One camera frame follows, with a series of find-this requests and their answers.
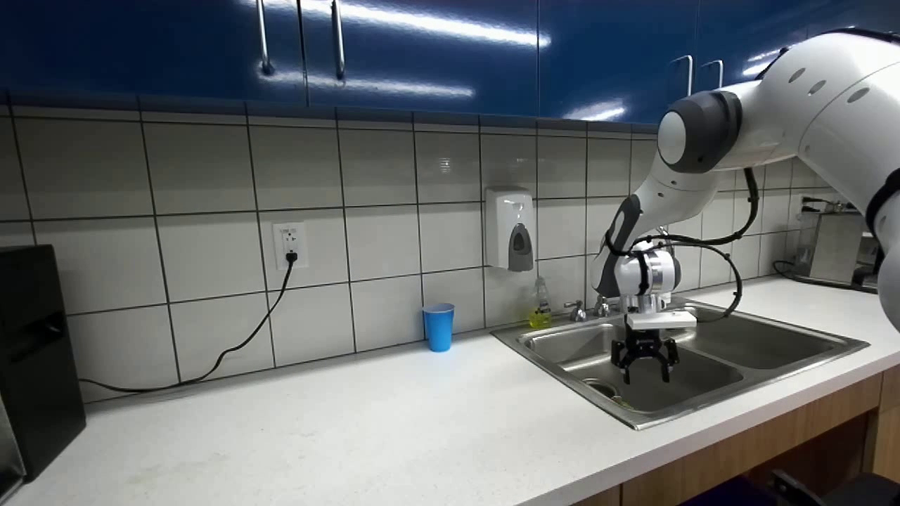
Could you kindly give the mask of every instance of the stainless steel sink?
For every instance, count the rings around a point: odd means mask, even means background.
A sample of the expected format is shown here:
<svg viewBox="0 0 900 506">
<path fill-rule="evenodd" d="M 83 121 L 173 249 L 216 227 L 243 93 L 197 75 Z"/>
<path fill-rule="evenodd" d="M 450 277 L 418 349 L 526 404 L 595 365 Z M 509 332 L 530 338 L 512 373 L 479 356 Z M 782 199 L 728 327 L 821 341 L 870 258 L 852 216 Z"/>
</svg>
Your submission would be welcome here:
<svg viewBox="0 0 900 506">
<path fill-rule="evenodd" d="M 697 320 L 697 332 L 674 334 L 681 350 L 674 383 L 662 380 L 657 360 L 633 363 L 630 384 L 621 383 L 619 369 L 612 363 L 621 317 L 540 332 L 501 332 L 499 338 L 588 401 L 640 431 L 866 346 L 749 315 L 721 320 L 719 310 L 706 305 L 697 305 Z"/>
</svg>

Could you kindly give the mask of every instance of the cabinet door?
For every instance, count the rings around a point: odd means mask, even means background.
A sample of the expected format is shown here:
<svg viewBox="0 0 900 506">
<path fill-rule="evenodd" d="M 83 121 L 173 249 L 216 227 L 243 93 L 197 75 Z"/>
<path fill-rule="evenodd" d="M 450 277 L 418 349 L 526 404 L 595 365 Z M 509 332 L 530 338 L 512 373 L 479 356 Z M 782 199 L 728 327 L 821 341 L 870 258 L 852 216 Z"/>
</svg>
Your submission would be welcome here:
<svg viewBox="0 0 900 506">
<path fill-rule="evenodd" d="M 141 3 L 141 96 L 150 103 L 304 109 L 301 30 L 292 0 Z M 263 69 L 263 22 L 270 72 Z"/>
<path fill-rule="evenodd" d="M 4 0 L 0 90 L 135 102 L 139 19 L 122 0 Z"/>
<path fill-rule="evenodd" d="M 657 127 L 688 96 L 696 0 L 548 0 L 540 112 Z"/>
<path fill-rule="evenodd" d="M 719 86 L 709 58 L 724 58 L 724 81 L 737 85 L 758 78 L 786 45 L 846 24 L 899 33 L 900 9 L 891 0 L 703 0 L 697 86 Z"/>
<path fill-rule="evenodd" d="M 312 106 L 539 112 L 539 3 L 304 0 L 301 17 Z"/>
</svg>

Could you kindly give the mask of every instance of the electrical outlet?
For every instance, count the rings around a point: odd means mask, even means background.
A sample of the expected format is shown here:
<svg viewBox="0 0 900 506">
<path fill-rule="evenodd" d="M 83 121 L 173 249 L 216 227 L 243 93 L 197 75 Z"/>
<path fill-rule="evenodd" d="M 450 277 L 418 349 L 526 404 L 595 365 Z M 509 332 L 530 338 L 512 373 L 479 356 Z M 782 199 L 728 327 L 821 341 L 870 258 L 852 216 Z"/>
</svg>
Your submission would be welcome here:
<svg viewBox="0 0 900 506">
<path fill-rule="evenodd" d="M 280 224 L 274 224 L 274 234 L 277 234 L 280 272 L 288 272 L 288 253 L 298 253 L 295 268 L 311 268 L 308 224 L 304 223 L 280 223 Z"/>
</svg>

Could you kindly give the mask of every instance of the white tile wall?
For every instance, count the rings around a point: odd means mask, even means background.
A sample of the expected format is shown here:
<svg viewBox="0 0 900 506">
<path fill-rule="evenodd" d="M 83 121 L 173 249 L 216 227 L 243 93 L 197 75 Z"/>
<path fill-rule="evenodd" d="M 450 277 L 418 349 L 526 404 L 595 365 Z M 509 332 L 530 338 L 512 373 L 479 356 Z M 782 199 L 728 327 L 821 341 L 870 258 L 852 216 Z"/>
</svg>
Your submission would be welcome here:
<svg viewBox="0 0 900 506">
<path fill-rule="evenodd" d="M 415 133 L 340 133 L 346 206 L 418 203 Z"/>
<path fill-rule="evenodd" d="M 67 328 L 80 377 L 125 388 L 177 383 L 167 305 L 80 315 L 67 320 Z M 83 388 L 89 398 L 118 395 L 94 384 Z"/>
<path fill-rule="evenodd" d="M 216 363 L 219 350 L 249 341 L 263 315 L 266 296 L 174 303 L 173 322 L 184 380 L 207 373 Z M 263 327 L 256 341 L 228 353 L 215 377 L 263 369 L 274 369 L 270 327 Z"/>
<path fill-rule="evenodd" d="M 150 213 L 141 123 L 18 121 L 38 218 Z"/>
<path fill-rule="evenodd" d="M 335 130 L 252 127 L 260 209 L 340 206 Z"/>
<path fill-rule="evenodd" d="M 423 341 L 423 303 L 457 303 L 458 332 L 520 327 L 539 270 L 554 303 L 595 303 L 600 239 L 654 157 L 654 137 L 629 133 L 24 112 L 0 117 L 0 245 L 58 248 L 80 369 L 118 384 L 188 380 L 260 322 L 283 284 L 277 223 L 304 224 L 308 263 L 224 377 Z M 731 248 L 744 275 L 787 253 L 800 194 L 834 194 L 800 162 L 759 176 L 764 213 Z M 745 192 L 721 179 L 703 216 L 674 231 L 744 224 Z M 530 272 L 484 268 L 495 182 L 539 192 Z M 681 263 L 685 286 L 728 277 L 709 253 L 685 248 Z"/>
<path fill-rule="evenodd" d="M 274 343 L 280 365 L 351 353 L 349 284 L 291 289 L 274 315 Z"/>
<path fill-rule="evenodd" d="M 245 127 L 146 123 L 146 155 L 162 213 L 253 210 Z"/>
<path fill-rule="evenodd" d="M 479 134 L 418 133 L 423 203 L 479 199 Z"/>
</svg>

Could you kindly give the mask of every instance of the black appliance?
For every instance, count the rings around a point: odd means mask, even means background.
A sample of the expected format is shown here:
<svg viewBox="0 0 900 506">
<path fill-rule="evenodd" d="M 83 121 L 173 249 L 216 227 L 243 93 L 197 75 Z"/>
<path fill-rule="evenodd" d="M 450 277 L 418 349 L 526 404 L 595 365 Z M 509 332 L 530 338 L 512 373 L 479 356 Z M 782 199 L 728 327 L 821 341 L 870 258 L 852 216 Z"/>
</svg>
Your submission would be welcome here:
<svg viewBox="0 0 900 506">
<path fill-rule="evenodd" d="M 14 478 L 35 481 L 86 431 L 49 245 L 0 249 L 0 411 L 0 492 Z"/>
</svg>

